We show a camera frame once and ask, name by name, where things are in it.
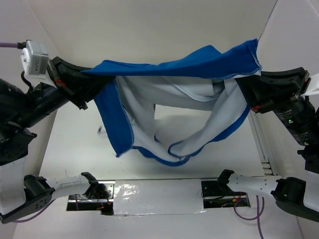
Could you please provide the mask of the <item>blue jacket white lining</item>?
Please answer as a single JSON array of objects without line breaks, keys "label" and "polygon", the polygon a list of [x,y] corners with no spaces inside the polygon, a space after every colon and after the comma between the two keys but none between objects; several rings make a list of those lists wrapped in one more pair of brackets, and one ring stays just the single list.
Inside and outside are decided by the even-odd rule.
[{"label": "blue jacket white lining", "polygon": [[[182,59],[154,64],[104,60],[85,70],[111,77],[94,102],[118,156],[137,150],[144,157],[178,167],[209,143],[226,139],[245,121],[250,108],[236,78],[259,76],[257,39],[221,53],[204,46]],[[204,127],[169,146],[156,136],[156,106],[210,112]]]}]

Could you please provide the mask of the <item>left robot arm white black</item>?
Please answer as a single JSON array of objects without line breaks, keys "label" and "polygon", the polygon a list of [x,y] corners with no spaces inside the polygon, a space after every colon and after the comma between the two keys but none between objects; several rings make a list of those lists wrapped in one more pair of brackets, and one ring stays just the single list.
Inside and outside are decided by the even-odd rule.
[{"label": "left robot arm white black", "polygon": [[24,93],[6,82],[0,83],[0,221],[23,222],[33,213],[43,212],[55,199],[69,195],[94,198],[103,187],[88,172],[75,177],[47,180],[25,175],[28,146],[36,138],[30,128],[67,102],[81,110],[112,76],[93,76],[87,68],[59,57],[48,61],[48,83],[30,87]]}]

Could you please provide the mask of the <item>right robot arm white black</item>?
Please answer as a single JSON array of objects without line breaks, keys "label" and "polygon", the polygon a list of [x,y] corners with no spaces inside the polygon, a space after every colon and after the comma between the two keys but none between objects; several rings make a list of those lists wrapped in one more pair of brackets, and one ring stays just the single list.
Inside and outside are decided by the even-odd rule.
[{"label": "right robot arm white black", "polygon": [[217,179],[219,193],[245,192],[270,197],[286,213],[314,222],[319,220],[319,111],[310,103],[307,93],[316,78],[302,67],[236,78],[251,110],[261,114],[274,112],[304,147],[297,153],[305,160],[309,178],[270,180],[245,177],[225,169]]}]

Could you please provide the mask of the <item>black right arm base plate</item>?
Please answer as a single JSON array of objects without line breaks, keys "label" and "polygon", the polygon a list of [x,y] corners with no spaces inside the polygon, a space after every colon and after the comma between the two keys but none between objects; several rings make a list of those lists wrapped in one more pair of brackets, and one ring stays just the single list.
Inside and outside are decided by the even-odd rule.
[{"label": "black right arm base plate", "polygon": [[244,192],[222,191],[216,180],[201,181],[204,209],[249,207],[249,199]]}]

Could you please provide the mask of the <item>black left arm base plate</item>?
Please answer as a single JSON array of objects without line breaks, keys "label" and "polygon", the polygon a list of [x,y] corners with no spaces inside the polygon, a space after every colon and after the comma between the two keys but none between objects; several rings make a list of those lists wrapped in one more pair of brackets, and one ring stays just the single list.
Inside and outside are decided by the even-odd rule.
[{"label": "black left arm base plate", "polygon": [[85,194],[70,195],[68,203],[80,204],[92,203],[97,206],[111,205],[114,201],[114,189],[116,181],[98,181],[98,186],[88,189]]}]

